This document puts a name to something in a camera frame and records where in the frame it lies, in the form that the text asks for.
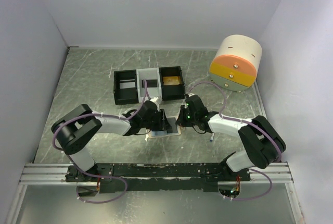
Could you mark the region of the beige leather card holder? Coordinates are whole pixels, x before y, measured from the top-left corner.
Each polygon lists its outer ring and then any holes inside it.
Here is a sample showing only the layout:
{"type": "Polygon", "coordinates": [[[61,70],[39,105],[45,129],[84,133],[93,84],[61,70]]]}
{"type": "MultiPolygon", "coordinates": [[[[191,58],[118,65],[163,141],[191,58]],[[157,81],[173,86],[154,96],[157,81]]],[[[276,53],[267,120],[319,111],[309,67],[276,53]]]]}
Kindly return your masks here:
{"type": "Polygon", "coordinates": [[[181,135],[181,128],[176,124],[176,117],[167,117],[169,128],[162,131],[151,131],[148,133],[148,137],[153,138],[161,138],[165,136],[177,136],[181,135]]]}

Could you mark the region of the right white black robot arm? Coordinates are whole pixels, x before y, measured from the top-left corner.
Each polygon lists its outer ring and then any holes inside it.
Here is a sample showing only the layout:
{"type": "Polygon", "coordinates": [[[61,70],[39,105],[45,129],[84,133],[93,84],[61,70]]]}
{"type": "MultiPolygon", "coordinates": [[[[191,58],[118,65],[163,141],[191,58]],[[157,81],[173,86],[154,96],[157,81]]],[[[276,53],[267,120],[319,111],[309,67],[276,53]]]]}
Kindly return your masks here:
{"type": "Polygon", "coordinates": [[[286,150],[284,140],[264,116],[243,119],[208,111],[195,94],[180,106],[176,124],[184,128],[199,128],[202,133],[222,133],[241,140],[244,150],[234,152],[222,161],[221,176],[226,181],[234,180],[243,169],[265,169],[271,163],[281,161],[286,150]]]}

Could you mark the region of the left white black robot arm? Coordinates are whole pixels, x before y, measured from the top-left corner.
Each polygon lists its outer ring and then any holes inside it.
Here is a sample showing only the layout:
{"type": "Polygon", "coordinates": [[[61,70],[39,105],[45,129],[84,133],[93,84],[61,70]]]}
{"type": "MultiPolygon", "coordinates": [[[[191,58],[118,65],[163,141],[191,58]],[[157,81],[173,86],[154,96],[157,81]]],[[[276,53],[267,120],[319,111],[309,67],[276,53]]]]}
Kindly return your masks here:
{"type": "Polygon", "coordinates": [[[81,104],[51,127],[54,147],[63,151],[79,167],[78,175],[86,182],[93,181],[97,176],[96,162],[86,148],[94,135],[112,133],[131,136],[138,135],[142,129],[150,132],[172,130],[164,110],[152,100],[120,116],[103,115],[81,104]]]}

